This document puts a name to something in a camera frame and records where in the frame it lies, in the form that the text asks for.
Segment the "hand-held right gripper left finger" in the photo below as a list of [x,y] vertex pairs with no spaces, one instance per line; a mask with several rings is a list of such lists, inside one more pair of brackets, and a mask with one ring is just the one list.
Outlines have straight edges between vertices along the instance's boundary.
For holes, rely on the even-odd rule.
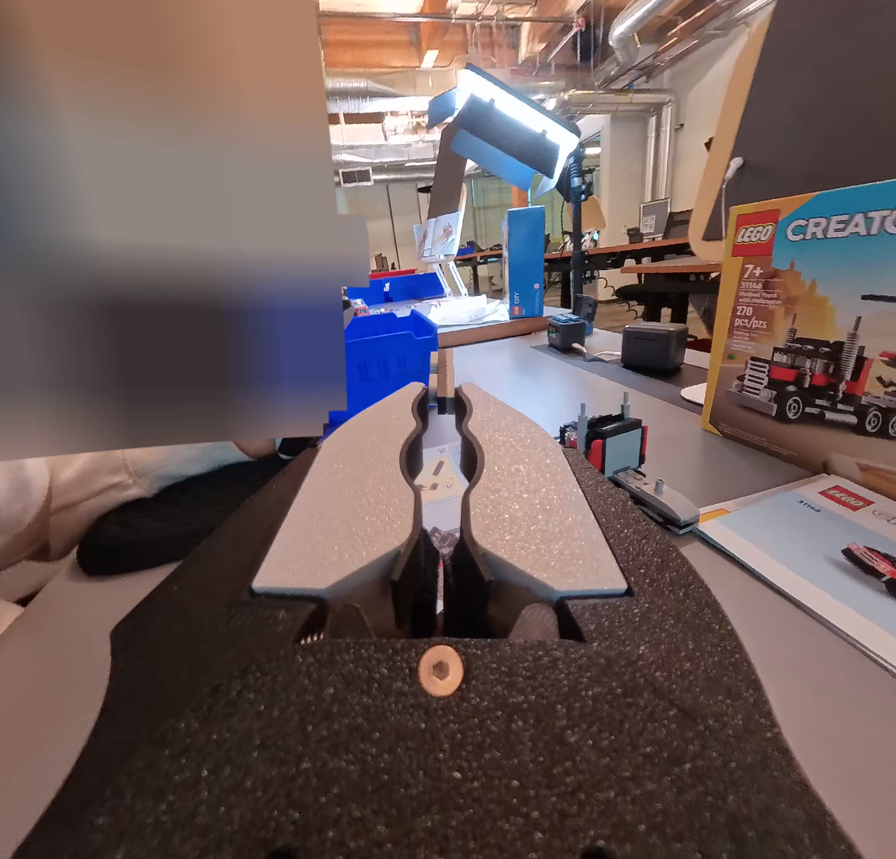
[[429,390],[412,382],[319,446],[251,583],[254,596],[309,600],[326,625],[352,606],[377,638],[428,638],[439,554],[423,526]]

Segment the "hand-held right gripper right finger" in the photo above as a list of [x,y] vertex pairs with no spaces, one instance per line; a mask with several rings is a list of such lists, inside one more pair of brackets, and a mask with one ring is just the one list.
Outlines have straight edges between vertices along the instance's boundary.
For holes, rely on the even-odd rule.
[[583,639],[572,602],[629,587],[568,458],[547,431],[482,387],[456,388],[467,480],[445,573],[451,639]]

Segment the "lego truck model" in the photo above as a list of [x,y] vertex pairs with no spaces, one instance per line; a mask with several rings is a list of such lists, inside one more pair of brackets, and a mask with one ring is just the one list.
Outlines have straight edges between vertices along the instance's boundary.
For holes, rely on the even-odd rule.
[[581,404],[577,418],[563,424],[555,440],[582,455],[663,528],[684,535],[697,527],[698,507],[662,479],[645,474],[648,427],[632,416],[628,392],[615,414],[588,415]]

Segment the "open instruction booklet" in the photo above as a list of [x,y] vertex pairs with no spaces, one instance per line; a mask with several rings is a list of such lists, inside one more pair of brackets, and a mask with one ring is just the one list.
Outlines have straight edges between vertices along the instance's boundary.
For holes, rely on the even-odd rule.
[[459,539],[462,499],[468,480],[462,473],[461,442],[423,450],[423,467],[417,476],[422,502],[422,526],[443,561],[450,558]]

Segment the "large blue storage bin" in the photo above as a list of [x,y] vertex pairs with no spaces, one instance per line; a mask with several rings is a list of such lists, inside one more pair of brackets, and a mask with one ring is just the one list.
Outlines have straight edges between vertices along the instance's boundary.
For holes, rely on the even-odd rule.
[[330,412],[339,426],[412,382],[428,385],[437,326],[417,310],[354,317],[345,329],[346,410]]

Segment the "black wrist rest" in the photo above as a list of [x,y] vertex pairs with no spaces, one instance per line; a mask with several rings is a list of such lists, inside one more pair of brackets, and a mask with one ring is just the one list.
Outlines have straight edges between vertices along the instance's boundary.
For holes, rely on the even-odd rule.
[[319,452],[220,467],[130,500],[91,524],[75,551],[89,577],[113,577],[200,558],[259,564]]

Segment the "black battery charger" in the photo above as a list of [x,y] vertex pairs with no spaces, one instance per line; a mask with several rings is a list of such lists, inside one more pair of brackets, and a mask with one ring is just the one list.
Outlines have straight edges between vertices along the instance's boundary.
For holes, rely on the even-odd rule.
[[547,344],[563,353],[587,353],[585,342],[592,325],[585,318],[570,312],[551,316],[547,321]]

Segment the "wooden board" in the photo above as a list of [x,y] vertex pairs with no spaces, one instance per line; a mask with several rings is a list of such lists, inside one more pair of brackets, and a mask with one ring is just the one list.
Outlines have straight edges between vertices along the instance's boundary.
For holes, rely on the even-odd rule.
[[507,302],[484,295],[425,301],[413,309],[435,324],[442,349],[536,334],[545,331],[548,319],[561,311],[544,307],[539,316],[513,317]]

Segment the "dark grey case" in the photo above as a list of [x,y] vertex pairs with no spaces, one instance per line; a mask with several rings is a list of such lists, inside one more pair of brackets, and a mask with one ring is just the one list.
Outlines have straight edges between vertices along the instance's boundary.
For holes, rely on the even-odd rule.
[[686,360],[686,324],[635,321],[622,331],[620,362],[628,370],[671,374]]

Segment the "small blue storage bin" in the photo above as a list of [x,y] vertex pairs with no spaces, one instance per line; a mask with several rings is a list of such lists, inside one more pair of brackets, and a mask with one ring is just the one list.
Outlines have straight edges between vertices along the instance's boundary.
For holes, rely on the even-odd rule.
[[371,274],[367,286],[347,287],[346,297],[353,303],[364,303],[367,307],[390,303],[409,303],[423,300],[442,299],[445,287],[433,270],[417,273],[381,272]]

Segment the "closed instruction booklet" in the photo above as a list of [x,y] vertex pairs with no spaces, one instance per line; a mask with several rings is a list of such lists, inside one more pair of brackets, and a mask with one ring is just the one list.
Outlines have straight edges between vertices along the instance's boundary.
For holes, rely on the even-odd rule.
[[701,509],[698,534],[895,672],[895,504],[819,474]]

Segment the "white booklet stand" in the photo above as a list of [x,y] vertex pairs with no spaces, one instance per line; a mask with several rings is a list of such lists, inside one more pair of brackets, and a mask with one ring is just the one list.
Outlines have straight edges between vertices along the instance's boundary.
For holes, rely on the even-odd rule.
[[421,264],[431,268],[437,275],[446,297],[469,296],[455,264],[460,248],[464,212],[439,215],[414,226],[417,257]]

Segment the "studio light panel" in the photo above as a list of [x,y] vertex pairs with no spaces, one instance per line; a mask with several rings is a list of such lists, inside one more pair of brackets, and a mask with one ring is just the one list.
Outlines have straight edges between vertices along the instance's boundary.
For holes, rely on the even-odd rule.
[[575,124],[471,64],[430,100],[427,128],[437,126],[448,150],[518,190],[540,176],[535,196],[556,188],[581,141]]

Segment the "silver ventilation duct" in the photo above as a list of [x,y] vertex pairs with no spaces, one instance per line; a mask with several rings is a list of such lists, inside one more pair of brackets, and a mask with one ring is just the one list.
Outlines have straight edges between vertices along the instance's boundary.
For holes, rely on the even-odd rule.
[[613,79],[701,24],[745,0],[633,0],[609,29],[611,56],[601,77]]

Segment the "black panel wooden frame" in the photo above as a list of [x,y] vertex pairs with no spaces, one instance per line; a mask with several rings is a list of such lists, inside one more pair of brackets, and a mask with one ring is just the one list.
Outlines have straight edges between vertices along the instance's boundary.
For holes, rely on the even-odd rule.
[[728,211],[895,176],[895,0],[777,0],[738,56],[689,241],[721,261]]

